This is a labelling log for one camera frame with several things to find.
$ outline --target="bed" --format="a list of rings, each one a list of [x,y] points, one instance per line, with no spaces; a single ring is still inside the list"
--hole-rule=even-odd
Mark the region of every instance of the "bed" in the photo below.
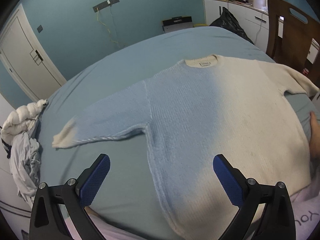
[[[149,78],[181,59],[212,53],[273,62],[257,47],[225,29],[198,27],[163,34],[124,48],[69,80],[49,98],[38,127],[36,138],[42,155],[40,181],[49,186],[64,184],[69,178],[77,178],[100,153],[108,154],[112,169],[92,209],[111,225],[146,239],[181,239],[161,214],[148,167],[144,135],[59,150],[52,148],[52,138],[88,105]],[[304,94],[287,94],[286,98],[310,139],[308,116],[315,107]]]

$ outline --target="wall socket panel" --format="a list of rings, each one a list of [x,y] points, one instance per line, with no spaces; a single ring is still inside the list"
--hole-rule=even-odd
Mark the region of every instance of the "wall socket panel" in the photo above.
[[[108,7],[112,4],[115,4],[117,2],[120,2],[119,0],[109,0],[110,3],[108,3],[108,0],[102,2],[102,3],[99,3],[98,5],[96,6],[93,6],[93,10],[94,12],[97,12],[98,10],[100,11],[101,9],[105,8],[105,7]]]

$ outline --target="wooden chair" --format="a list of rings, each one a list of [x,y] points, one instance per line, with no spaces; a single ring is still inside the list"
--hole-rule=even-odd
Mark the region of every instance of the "wooden chair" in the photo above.
[[[302,14],[306,23],[293,15],[291,9]],[[266,54],[279,64],[299,72],[305,68],[312,39],[320,44],[320,23],[283,0],[268,0],[269,38]],[[284,17],[283,37],[278,36],[279,17]],[[320,53],[309,67],[308,78],[315,83],[320,77]]]

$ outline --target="blue gripper pad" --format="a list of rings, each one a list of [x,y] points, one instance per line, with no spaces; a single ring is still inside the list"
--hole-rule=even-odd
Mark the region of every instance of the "blue gripper pad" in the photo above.
[[[82,207],[91,205],[109,170],[110,158],[105,155],[80,189],[79,197]]]
[[[244,203],[243,190],[233,177],[226,164],[218,155],[213,158],[213,170],[223,186],[224,191],[227,193],[231,203],[239,208],[242,207]]]

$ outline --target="black plastic bag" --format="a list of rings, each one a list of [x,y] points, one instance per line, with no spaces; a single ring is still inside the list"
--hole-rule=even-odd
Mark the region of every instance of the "black plastic bag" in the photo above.
[[[244,29],[240,27],[238,20],[233,16],[233,14],[225,7],[223,7],[222,10],[223,12],[220,17],[211,23],[210,26],[224,28],[254,44],[247,34],[245,34]]]

